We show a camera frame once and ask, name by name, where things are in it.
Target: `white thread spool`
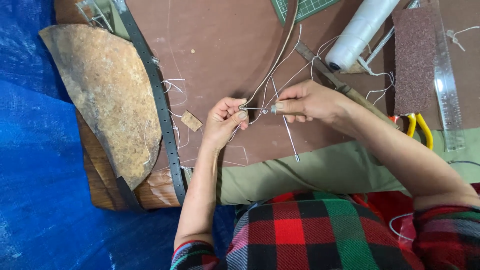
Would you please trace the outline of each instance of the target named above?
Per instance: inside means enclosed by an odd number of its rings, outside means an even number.
[[[325,61],[334,70],[347,71],[400,0],[364,0]]]

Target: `khaki pants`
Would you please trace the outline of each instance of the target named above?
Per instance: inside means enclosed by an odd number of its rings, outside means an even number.
[[[457,152],[444,152],[442,133],[432,133],[433,150],[445,161],[480,163],[480,128],[465,130],[467,148]],[[420,141],[419,134],[414,138]],[[479,166],[457,163],[452,167],[467,183],[480,182]],[[247,167],[222,168],[217,199],[221,204],[249,204],[294,190],[345,194],[404,190],[404,187],[360,143],[354,141],[302,153],[298,163],[294,156],[290,156]]]

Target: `blue tarp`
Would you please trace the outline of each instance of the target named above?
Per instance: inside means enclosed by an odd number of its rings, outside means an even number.
[[[74,106],[37,34],[52,2],[0,0],[0,18],[0,269],[168,269],[180,209],[90,202]],[[219,256],[233,219],[216,208]]]

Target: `green cutting mat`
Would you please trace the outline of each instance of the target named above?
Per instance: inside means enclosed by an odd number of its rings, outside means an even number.
[[[325,8],[337,3],[340,0],[298,0],[299,10],[295,22],[308,18],[309,16],[324,10]],[[280,19],[282,25],[285,24],[285,17],[287,16],[287,0],[272,0],[273,7]]]

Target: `hand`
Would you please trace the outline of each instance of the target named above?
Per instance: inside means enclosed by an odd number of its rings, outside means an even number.
[[[346,114],[346,108],[356,104],[341,93],[308,80],[285,89],[278,97],[275,105],[277,111],[301,112],[306,116],[285,115],[289,123],[320,119],[333,124]]]
[[[248,127],[248,114],[239,109],[246,99],[223,98],[208,113],[202,147],[215,153],[225,147],[234,129]]]

